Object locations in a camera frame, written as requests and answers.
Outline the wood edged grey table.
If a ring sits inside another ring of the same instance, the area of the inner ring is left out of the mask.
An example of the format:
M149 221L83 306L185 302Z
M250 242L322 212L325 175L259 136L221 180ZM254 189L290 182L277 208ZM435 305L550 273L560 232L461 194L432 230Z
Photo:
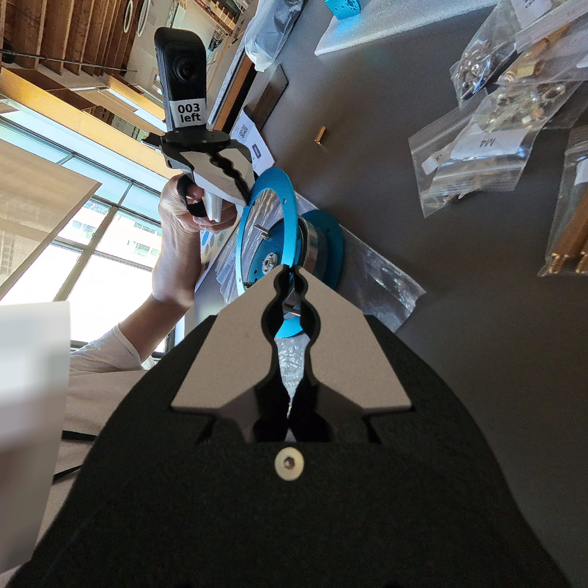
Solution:
M243 104L240 94L247 93L256 75L254 64L245 52L245 31L256 13L258 1L251 1L231 35L224 41L208 88L208 128L229 132L234 110Z

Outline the large glass window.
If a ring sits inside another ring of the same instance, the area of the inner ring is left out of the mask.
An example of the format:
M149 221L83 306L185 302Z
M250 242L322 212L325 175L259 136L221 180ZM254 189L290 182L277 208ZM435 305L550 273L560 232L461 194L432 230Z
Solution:
M67 300L71 340L92 341L151 293L166 179L27 113L3 114L1 138L99 183L1 299L2 305Z

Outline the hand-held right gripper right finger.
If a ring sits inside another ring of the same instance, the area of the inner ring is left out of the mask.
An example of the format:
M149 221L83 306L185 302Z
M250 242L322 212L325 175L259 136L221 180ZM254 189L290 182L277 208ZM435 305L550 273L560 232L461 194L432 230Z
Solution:
M294 267L300 325L309 337L293 401L294 433L337 433L352 419L412 403L362 311Z

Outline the beige roller blind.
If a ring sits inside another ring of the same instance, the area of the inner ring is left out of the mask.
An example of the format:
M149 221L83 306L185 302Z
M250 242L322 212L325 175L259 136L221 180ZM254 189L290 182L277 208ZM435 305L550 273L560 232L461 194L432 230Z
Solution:
M99 186L1 141L1 298Z

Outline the clear plastic bag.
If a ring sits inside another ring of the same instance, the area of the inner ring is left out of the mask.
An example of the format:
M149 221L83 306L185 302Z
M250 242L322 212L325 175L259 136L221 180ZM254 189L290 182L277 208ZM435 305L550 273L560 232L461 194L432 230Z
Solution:
M271 190L262 193L256 204L260 211L252 212L247 219L241 254L243 272L250 267L254 251L261 243L254 222L268 229L283 218L281 204ZM345 252L336 291L364 314L376 316L392 332L397 331L413 312L424 289L347 229L343 228L342 234ZM304 351L309 338L301 333L276 338L275 342L282 381L292 399L303 376Z

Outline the person's left forearm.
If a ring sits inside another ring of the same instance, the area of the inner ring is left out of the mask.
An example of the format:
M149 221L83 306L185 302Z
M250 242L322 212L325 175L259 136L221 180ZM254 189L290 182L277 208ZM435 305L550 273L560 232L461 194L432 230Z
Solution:
M143 363L194 305L194 298L152 293L131 315L119 323L124 337Z

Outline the blue turntable bearing assembly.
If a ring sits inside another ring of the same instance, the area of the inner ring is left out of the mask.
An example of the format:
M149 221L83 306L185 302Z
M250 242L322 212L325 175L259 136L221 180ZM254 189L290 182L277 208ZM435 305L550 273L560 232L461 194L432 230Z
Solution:
M273 224L267 235L255 250L249 267L247 282L257 282L267 275L276 265L282 263L284 239L283 219ZM298 231L295 242L295 264L303 267L312 275L324 280L327 273L328 245L324 231L317 222L305 216L298 217ZM279 337L294 336L301 331L299 297L290 284L289 295L283 304L283 324L278 332Z

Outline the blue servo U bracket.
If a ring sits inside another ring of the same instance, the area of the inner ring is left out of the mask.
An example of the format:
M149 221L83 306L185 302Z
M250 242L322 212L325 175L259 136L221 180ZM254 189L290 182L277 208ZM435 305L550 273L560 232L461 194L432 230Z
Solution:
M325 0L325 5L338 21L360 14L361 4L356 0Z

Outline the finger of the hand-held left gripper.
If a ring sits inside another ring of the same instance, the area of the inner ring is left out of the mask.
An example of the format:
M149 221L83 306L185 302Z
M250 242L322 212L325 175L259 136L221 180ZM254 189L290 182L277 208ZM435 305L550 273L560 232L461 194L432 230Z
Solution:
M225 201L246 203L235 180L220 167L211 163L207 153L183 151L181 156L191 166L193 181L197 186Z
M235 184L241 200L250 201L255 173L249 149L240 143L230 143L227 148L219 151L218 163L224 174Z

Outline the pile of small hardware bags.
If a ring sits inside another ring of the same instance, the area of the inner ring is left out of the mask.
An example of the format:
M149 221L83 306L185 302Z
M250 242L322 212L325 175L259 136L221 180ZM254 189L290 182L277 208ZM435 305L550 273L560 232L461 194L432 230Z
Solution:
M514 190L540 131L587 113L587 1L499 1L450 74L459 107L409 139L424 217Z

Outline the assembly guide sheet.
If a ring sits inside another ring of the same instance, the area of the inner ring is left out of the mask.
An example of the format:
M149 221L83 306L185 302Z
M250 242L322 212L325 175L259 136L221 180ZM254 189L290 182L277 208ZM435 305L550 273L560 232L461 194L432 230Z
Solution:
M258 131L255 123L243 108L233 126L231 131L231 138L239 141L249 148L252 157L252 165L254 172L261 175L265 170L272 167L275 163L269 148L264 142L260 131ZM225 229L219 233L211 233L210 231L201 232L201 262L202 271L199 280L196 283L196 290L199 289L205 276L210 271L213 263L217 257L222 253L226 242L233 236L237 236L238 222L237 221L229 229Z

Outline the black perforated metal plate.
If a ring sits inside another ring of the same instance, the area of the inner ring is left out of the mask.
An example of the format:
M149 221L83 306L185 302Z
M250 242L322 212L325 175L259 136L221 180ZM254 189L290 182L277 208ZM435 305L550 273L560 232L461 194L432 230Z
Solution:
M262 82L263 84L258 84L255 87L259 96L250 101L246 107L247 113L259 131L263 129L284 94L289 85L289 79L282 64L278 64L271 77L262 76Z

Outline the white foam tray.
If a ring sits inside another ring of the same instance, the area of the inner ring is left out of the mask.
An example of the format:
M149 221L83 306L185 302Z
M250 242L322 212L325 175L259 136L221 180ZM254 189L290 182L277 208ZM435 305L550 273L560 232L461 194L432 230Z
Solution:
M328 54L409 31L464 13L496 5L497 1L366 1L358 15L333 17L315 55Z

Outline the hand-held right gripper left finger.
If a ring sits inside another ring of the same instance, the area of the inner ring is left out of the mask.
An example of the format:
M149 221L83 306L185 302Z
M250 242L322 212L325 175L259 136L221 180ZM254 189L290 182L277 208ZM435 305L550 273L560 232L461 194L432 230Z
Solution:
M171 403L174 410L234 420L246 441L282 441L290 397L275 343L290 267L277 266L219 312Z

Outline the person's left hand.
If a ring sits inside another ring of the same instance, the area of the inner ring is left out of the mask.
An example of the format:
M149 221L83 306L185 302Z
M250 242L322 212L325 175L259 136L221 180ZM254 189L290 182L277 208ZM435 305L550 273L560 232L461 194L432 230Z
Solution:
M207 216L194 217L187 210L178 192L178 184L186 181L188 203L199 203L203 189L185 175L170 179L160 196L159 215L162 228L162 249L152 272L153 298L163 303L174 303L186 309L194 304L194 291L200 277L201 231L218 233L236 222L238 212L234 204L224 201L220 222Z

